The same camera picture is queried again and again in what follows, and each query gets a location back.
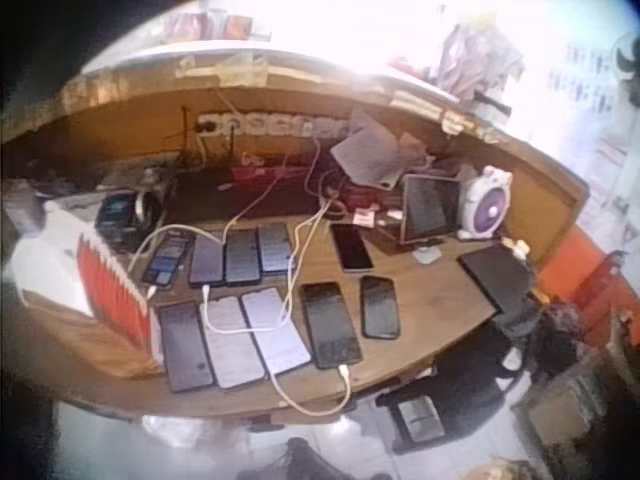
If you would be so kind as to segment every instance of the black smartphone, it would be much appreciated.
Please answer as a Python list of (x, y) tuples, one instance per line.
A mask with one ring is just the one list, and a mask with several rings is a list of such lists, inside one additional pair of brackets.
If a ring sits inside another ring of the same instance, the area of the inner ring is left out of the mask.
[(287, 226), (284, 223), (258, 227), (258, 245), (260, 246), (260, 269), (264, 275), (287, 273), (292, 252)]
[(199, 288), (203, 285), (224, 285), (224, 246), (204, 235), (198, 235), (191, 256), (189, 286)]
[(180, 262), (193, 240), (191, 232), (169, 230), (153, 254), (153, 258), (142, 275), (147, 285), (169, 288), (176, 278)]
[(349, 273), (368, 272), (373, 262), (355, 226), (347, 223), (331, 225), (333, 243), (338, 250), (342, 270)]
[(260, 283), (260, 259), (255, 229), (231, 230), (225, 246), (225, 284), (255, 285)]
[(183, 392), (213, 384), (195, 302), (158, 308), (169, 388)]
[(318, 368), (336, 368), (362, 360), (351, 317), (335, 282), (301, 287), (302, 307)]
[(365, 275), (360, 279), (362, 335), (394, 340), (400, 336), (398, 302), (393, 280)]

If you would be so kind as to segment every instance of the charging cable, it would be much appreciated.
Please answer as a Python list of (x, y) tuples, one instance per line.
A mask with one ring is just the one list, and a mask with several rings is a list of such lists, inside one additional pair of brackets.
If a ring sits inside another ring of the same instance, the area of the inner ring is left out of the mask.
[(151, 285), (149, 287), (149, 290), (147, 290), (147, 301), (151, 300), (151, 297), (153, 297), (156, 294), (157, 290), (158, 290), (158, 287), (156, 287), (155, 285)]
[[(300, 267), (302, 266), (302, 262), (304, 261), (304, 256), (307, 252), (309, 244), (311, 243), (311, 239), (315, 234), (320, 221), (324, 213), (329, 209), (331, 202), (327, 201), (325, 205), (312, 217), (308, 218), (304, 222), (298, 224), (294, 230), (294, 249), (289, 257), (289, 264), (287, 266), (287, 294), (282, 302), (282, 308), (280, 310), (280, 314), (278, 316), (278, 323), (271, 327), (256, 327), (256, 328), (239, 328), (239, 329), (219, 329), (213, 326), (211, 321), (209, 320), (209, 292), (210, 286), (203, 285), (202, 286), (202, 318), (205, 322), (207, 328), (209, 328), (212, 332), (219, 333), (221, 335), (235, 335), (238, 333), (254, 333), (254, 332), (272, 332), (284, 326), (289, 319), (291, 318), (291, 313), (293, 310), (293, 289), (298, 279), (298, 275), (300, 273)], [(298, 259), (298, 268), (296, 269), (295, 274), (293, 274), (293, 262), (295, 260), (296, 254), (298, 253), (298, 249), (300, 248), (300, 230), (305, 225), (313, 223), (307, 238), (305, 239), (304, 245), (302, 246), (302, 250), (300, 251), (300, 258)]]
[(289, 397), (289, 395), (287, 395), (286, 392), (282, 389), (282, 387), (278, 383), (278, 380), (276, 380), (276, 376), (271, 371), (269, 372), (269, 378), (271, 379), (273, 388), (276, 389), (278, 394), (280, 394), (280, 396), (287, 403), (287, 405), (289, 405), (290, 407), (293, 407), (294, 409), (296, 409), (297, 411), (299, 411), (304, 415), (308, 415), (309, 417), (326, 417), (327, 415), (334, 415), (336, 413), (340, 413), (342, 409), (347, 405), (347, 403), (349, 403), (349, 400), (351, 400), (351, 393), (352, 393), (351, 392), (351, 375), (349, 374), (349, 368), (346, 365), (340, 365), (338, 367), (338, 373), (340, 374), (340, 376), (342, 377), (342, 380), (344, 381), (344, 388), (345, 388), (344, 398), (334, 408), (330, 410), (322, 410), (322, 411), (308, 410), (304, 408), (302, 405), (292, 400), (291, 397)]
[(192, 227), (191, 225), (183, 225), (181, 223), (172, 223), (171, 225), (165, 225), (163, 227), (157, 228), (156, 230), (151, 232), (149, 235), (147, 235), (147, 238), (144, 239), (144, 241), (140, 244), (136, 252), (133, 254), (133, 257), (131, 257), (131, 261), (129, 262), (129, 266), (127, 267), (127, 272), (131, 272), (133, 270), (133, 267), (135, 266), (136, 262), (140, 258), (140, 254), (145, 249), (145, 247), (149, 244), (149, 242), (153, 240), (157, 235), (167, 230), (187, 230), (189, 232), (194, 232), (194, 233), (203, 235), (207, 237), (209, 240), (212, 240), (220, 245), (224, 245), (225, 243), (227, 243), (227, 235), (229, 234), (229, 229), (231, 229), (231, 227), (235, 225), (238, 222), (238, 220), (243, 215), (245, 215), (249, 210), (255, 207), (262, 200), (264, 200), (264, 198), (267, 195), (269, 195), (269, 192), (273, 190), (273, 187), (276, 186), (276, 183), (278, 183), (280, 179), (284, 176), (284, 170), (285, 170), (285, 167), (287, 166), (288, 158), (289, 158), (289, 155), (285, 155), (284, 160), (282, 161), (282, 165), (280, 166), (280, 174), (275, 176), (275, 178), (273, 179), (273, 182), (269, 184), (269, 186), (265, 189), (265, 191), (262, 192), (262, 194), (258, 198), (253, 200), (238, 215), (236, 215), (231, 220), (229, 220), (229, 222), (225, 225), (224, 230), (222, 232), (222, 238), (218, 238), (215, 235), (212, 235), (211, 233), (205, 230), (202, 230), (201, 228)]
[(311, 175), (313, 175), (313, 171), (316, 168), (316, 163), (318, 163), (318, 159), (320, 158), (320, 151), (322, 150), (322, 146), (320, 145), (320, 141), (316, 138), (316, 136), (312, 135), (311, 139), (313, 140), (313, 144), (316, 146), (316, 154), (314, 155), (313, 161), (311, 162), (311, 167), (309, 167), (309, 172), (307, 173), (307, 176), (304, 179), (304, 190), (305, 190), (305, 192), (307, 192), (311, 196), (321, 197), (322, 193), (319, 190), (320, 190), (320, 186), (322, 185), (322, 180), (320, 180), (318, 182), (318, 192), (314, 192), (309, 187), (309, 181), (311, 180)]

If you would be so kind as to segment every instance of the white fan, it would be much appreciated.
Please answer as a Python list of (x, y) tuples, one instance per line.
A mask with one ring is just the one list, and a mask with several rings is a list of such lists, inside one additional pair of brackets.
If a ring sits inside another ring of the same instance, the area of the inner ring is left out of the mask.
[(460, 240), (493, 236), (509, 209), (512, 178), (509, 172), (486, 166), (481, 176), (467, 183), (460, 209)]

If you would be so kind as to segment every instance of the desk surface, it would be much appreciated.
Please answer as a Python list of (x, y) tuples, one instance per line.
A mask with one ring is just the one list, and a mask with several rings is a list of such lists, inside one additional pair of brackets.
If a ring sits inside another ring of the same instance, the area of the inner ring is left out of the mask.
[[(301, 219), (263, 218), (243, 221), (240, 225), (250, 227), (271, 221), (286, 221), (292, 235), (293, 226)], [(323, 222), (318, 228), (305, 256), (298, 285), (325, 281), (340, 283), (364, 355), (361, 363), (351, 367), (354, 391), (380, 383), (428, 361), (494, 313), (494, 307), (456, 261), (461, 253), (481, 248), (485, 246), (484, 243), (461, 244), (449, 240), (440, 246), (442, 258), (432, 265), (420, 265), (410, 253), (387, 256), (367, 243), (375, 266), (373, 274), (392, 278), (395, 282), (402, 333), (400, 338), (393, 341), (363, 338), (360, 332), (360, 276), (342, 272), (328, 225), (328, 222)], [(200, 226), (209, 228), (214, 225)], [(135, 278), (140, 278), (147, 261), (140, 260)], [(175, 288), (157, 293), (153, 303), (157, 305), (188, 299), (200, 301), (200, 290), (191, 290), (186, 284), (187, 273), (185, 267)], [(212, 289), (211, 297), (239, 295), (273, 286), (284, 296), (284, 278), (272, 277), (264, 279), (258, 286)], [(11, 321), (3, 321), (3, 352), (7, 354), (8, 370), (70, 403), (121, 417), (143, 414), (249, 416), (267, 413), (281, 406), (281, 399), (268, 380), (233, 392), (210, 388), (173, 394), (163, 376), (139, 380), (110, 377), (65, 351), (37, 322), (21, 318), (25, 315), (24, 311), (22, 314), (20, 312), (21, 308), (18, 308), (11, 315)], [(297, 295), (293, 321), (309, 345)], [(320, 371), (313, 364), (280, 378), (285, 391), (300, 403), (339, 399), (344, 393), (337, 371)]]

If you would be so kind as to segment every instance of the small fan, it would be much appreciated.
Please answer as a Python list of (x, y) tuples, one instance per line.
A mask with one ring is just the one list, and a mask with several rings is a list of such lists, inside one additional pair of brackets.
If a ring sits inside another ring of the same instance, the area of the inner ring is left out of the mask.
[(629, 89), (629, 102), (640, 108), (640, 36), (629, 33), (613, 46), (613, 73)]
[(504, 220), (511, 202), (512, 178), (513, 175), (509, 172), (486, 166), (481, 176), (467, 183), (460, 209), (460, 240), (493, 236), (493, 232)]

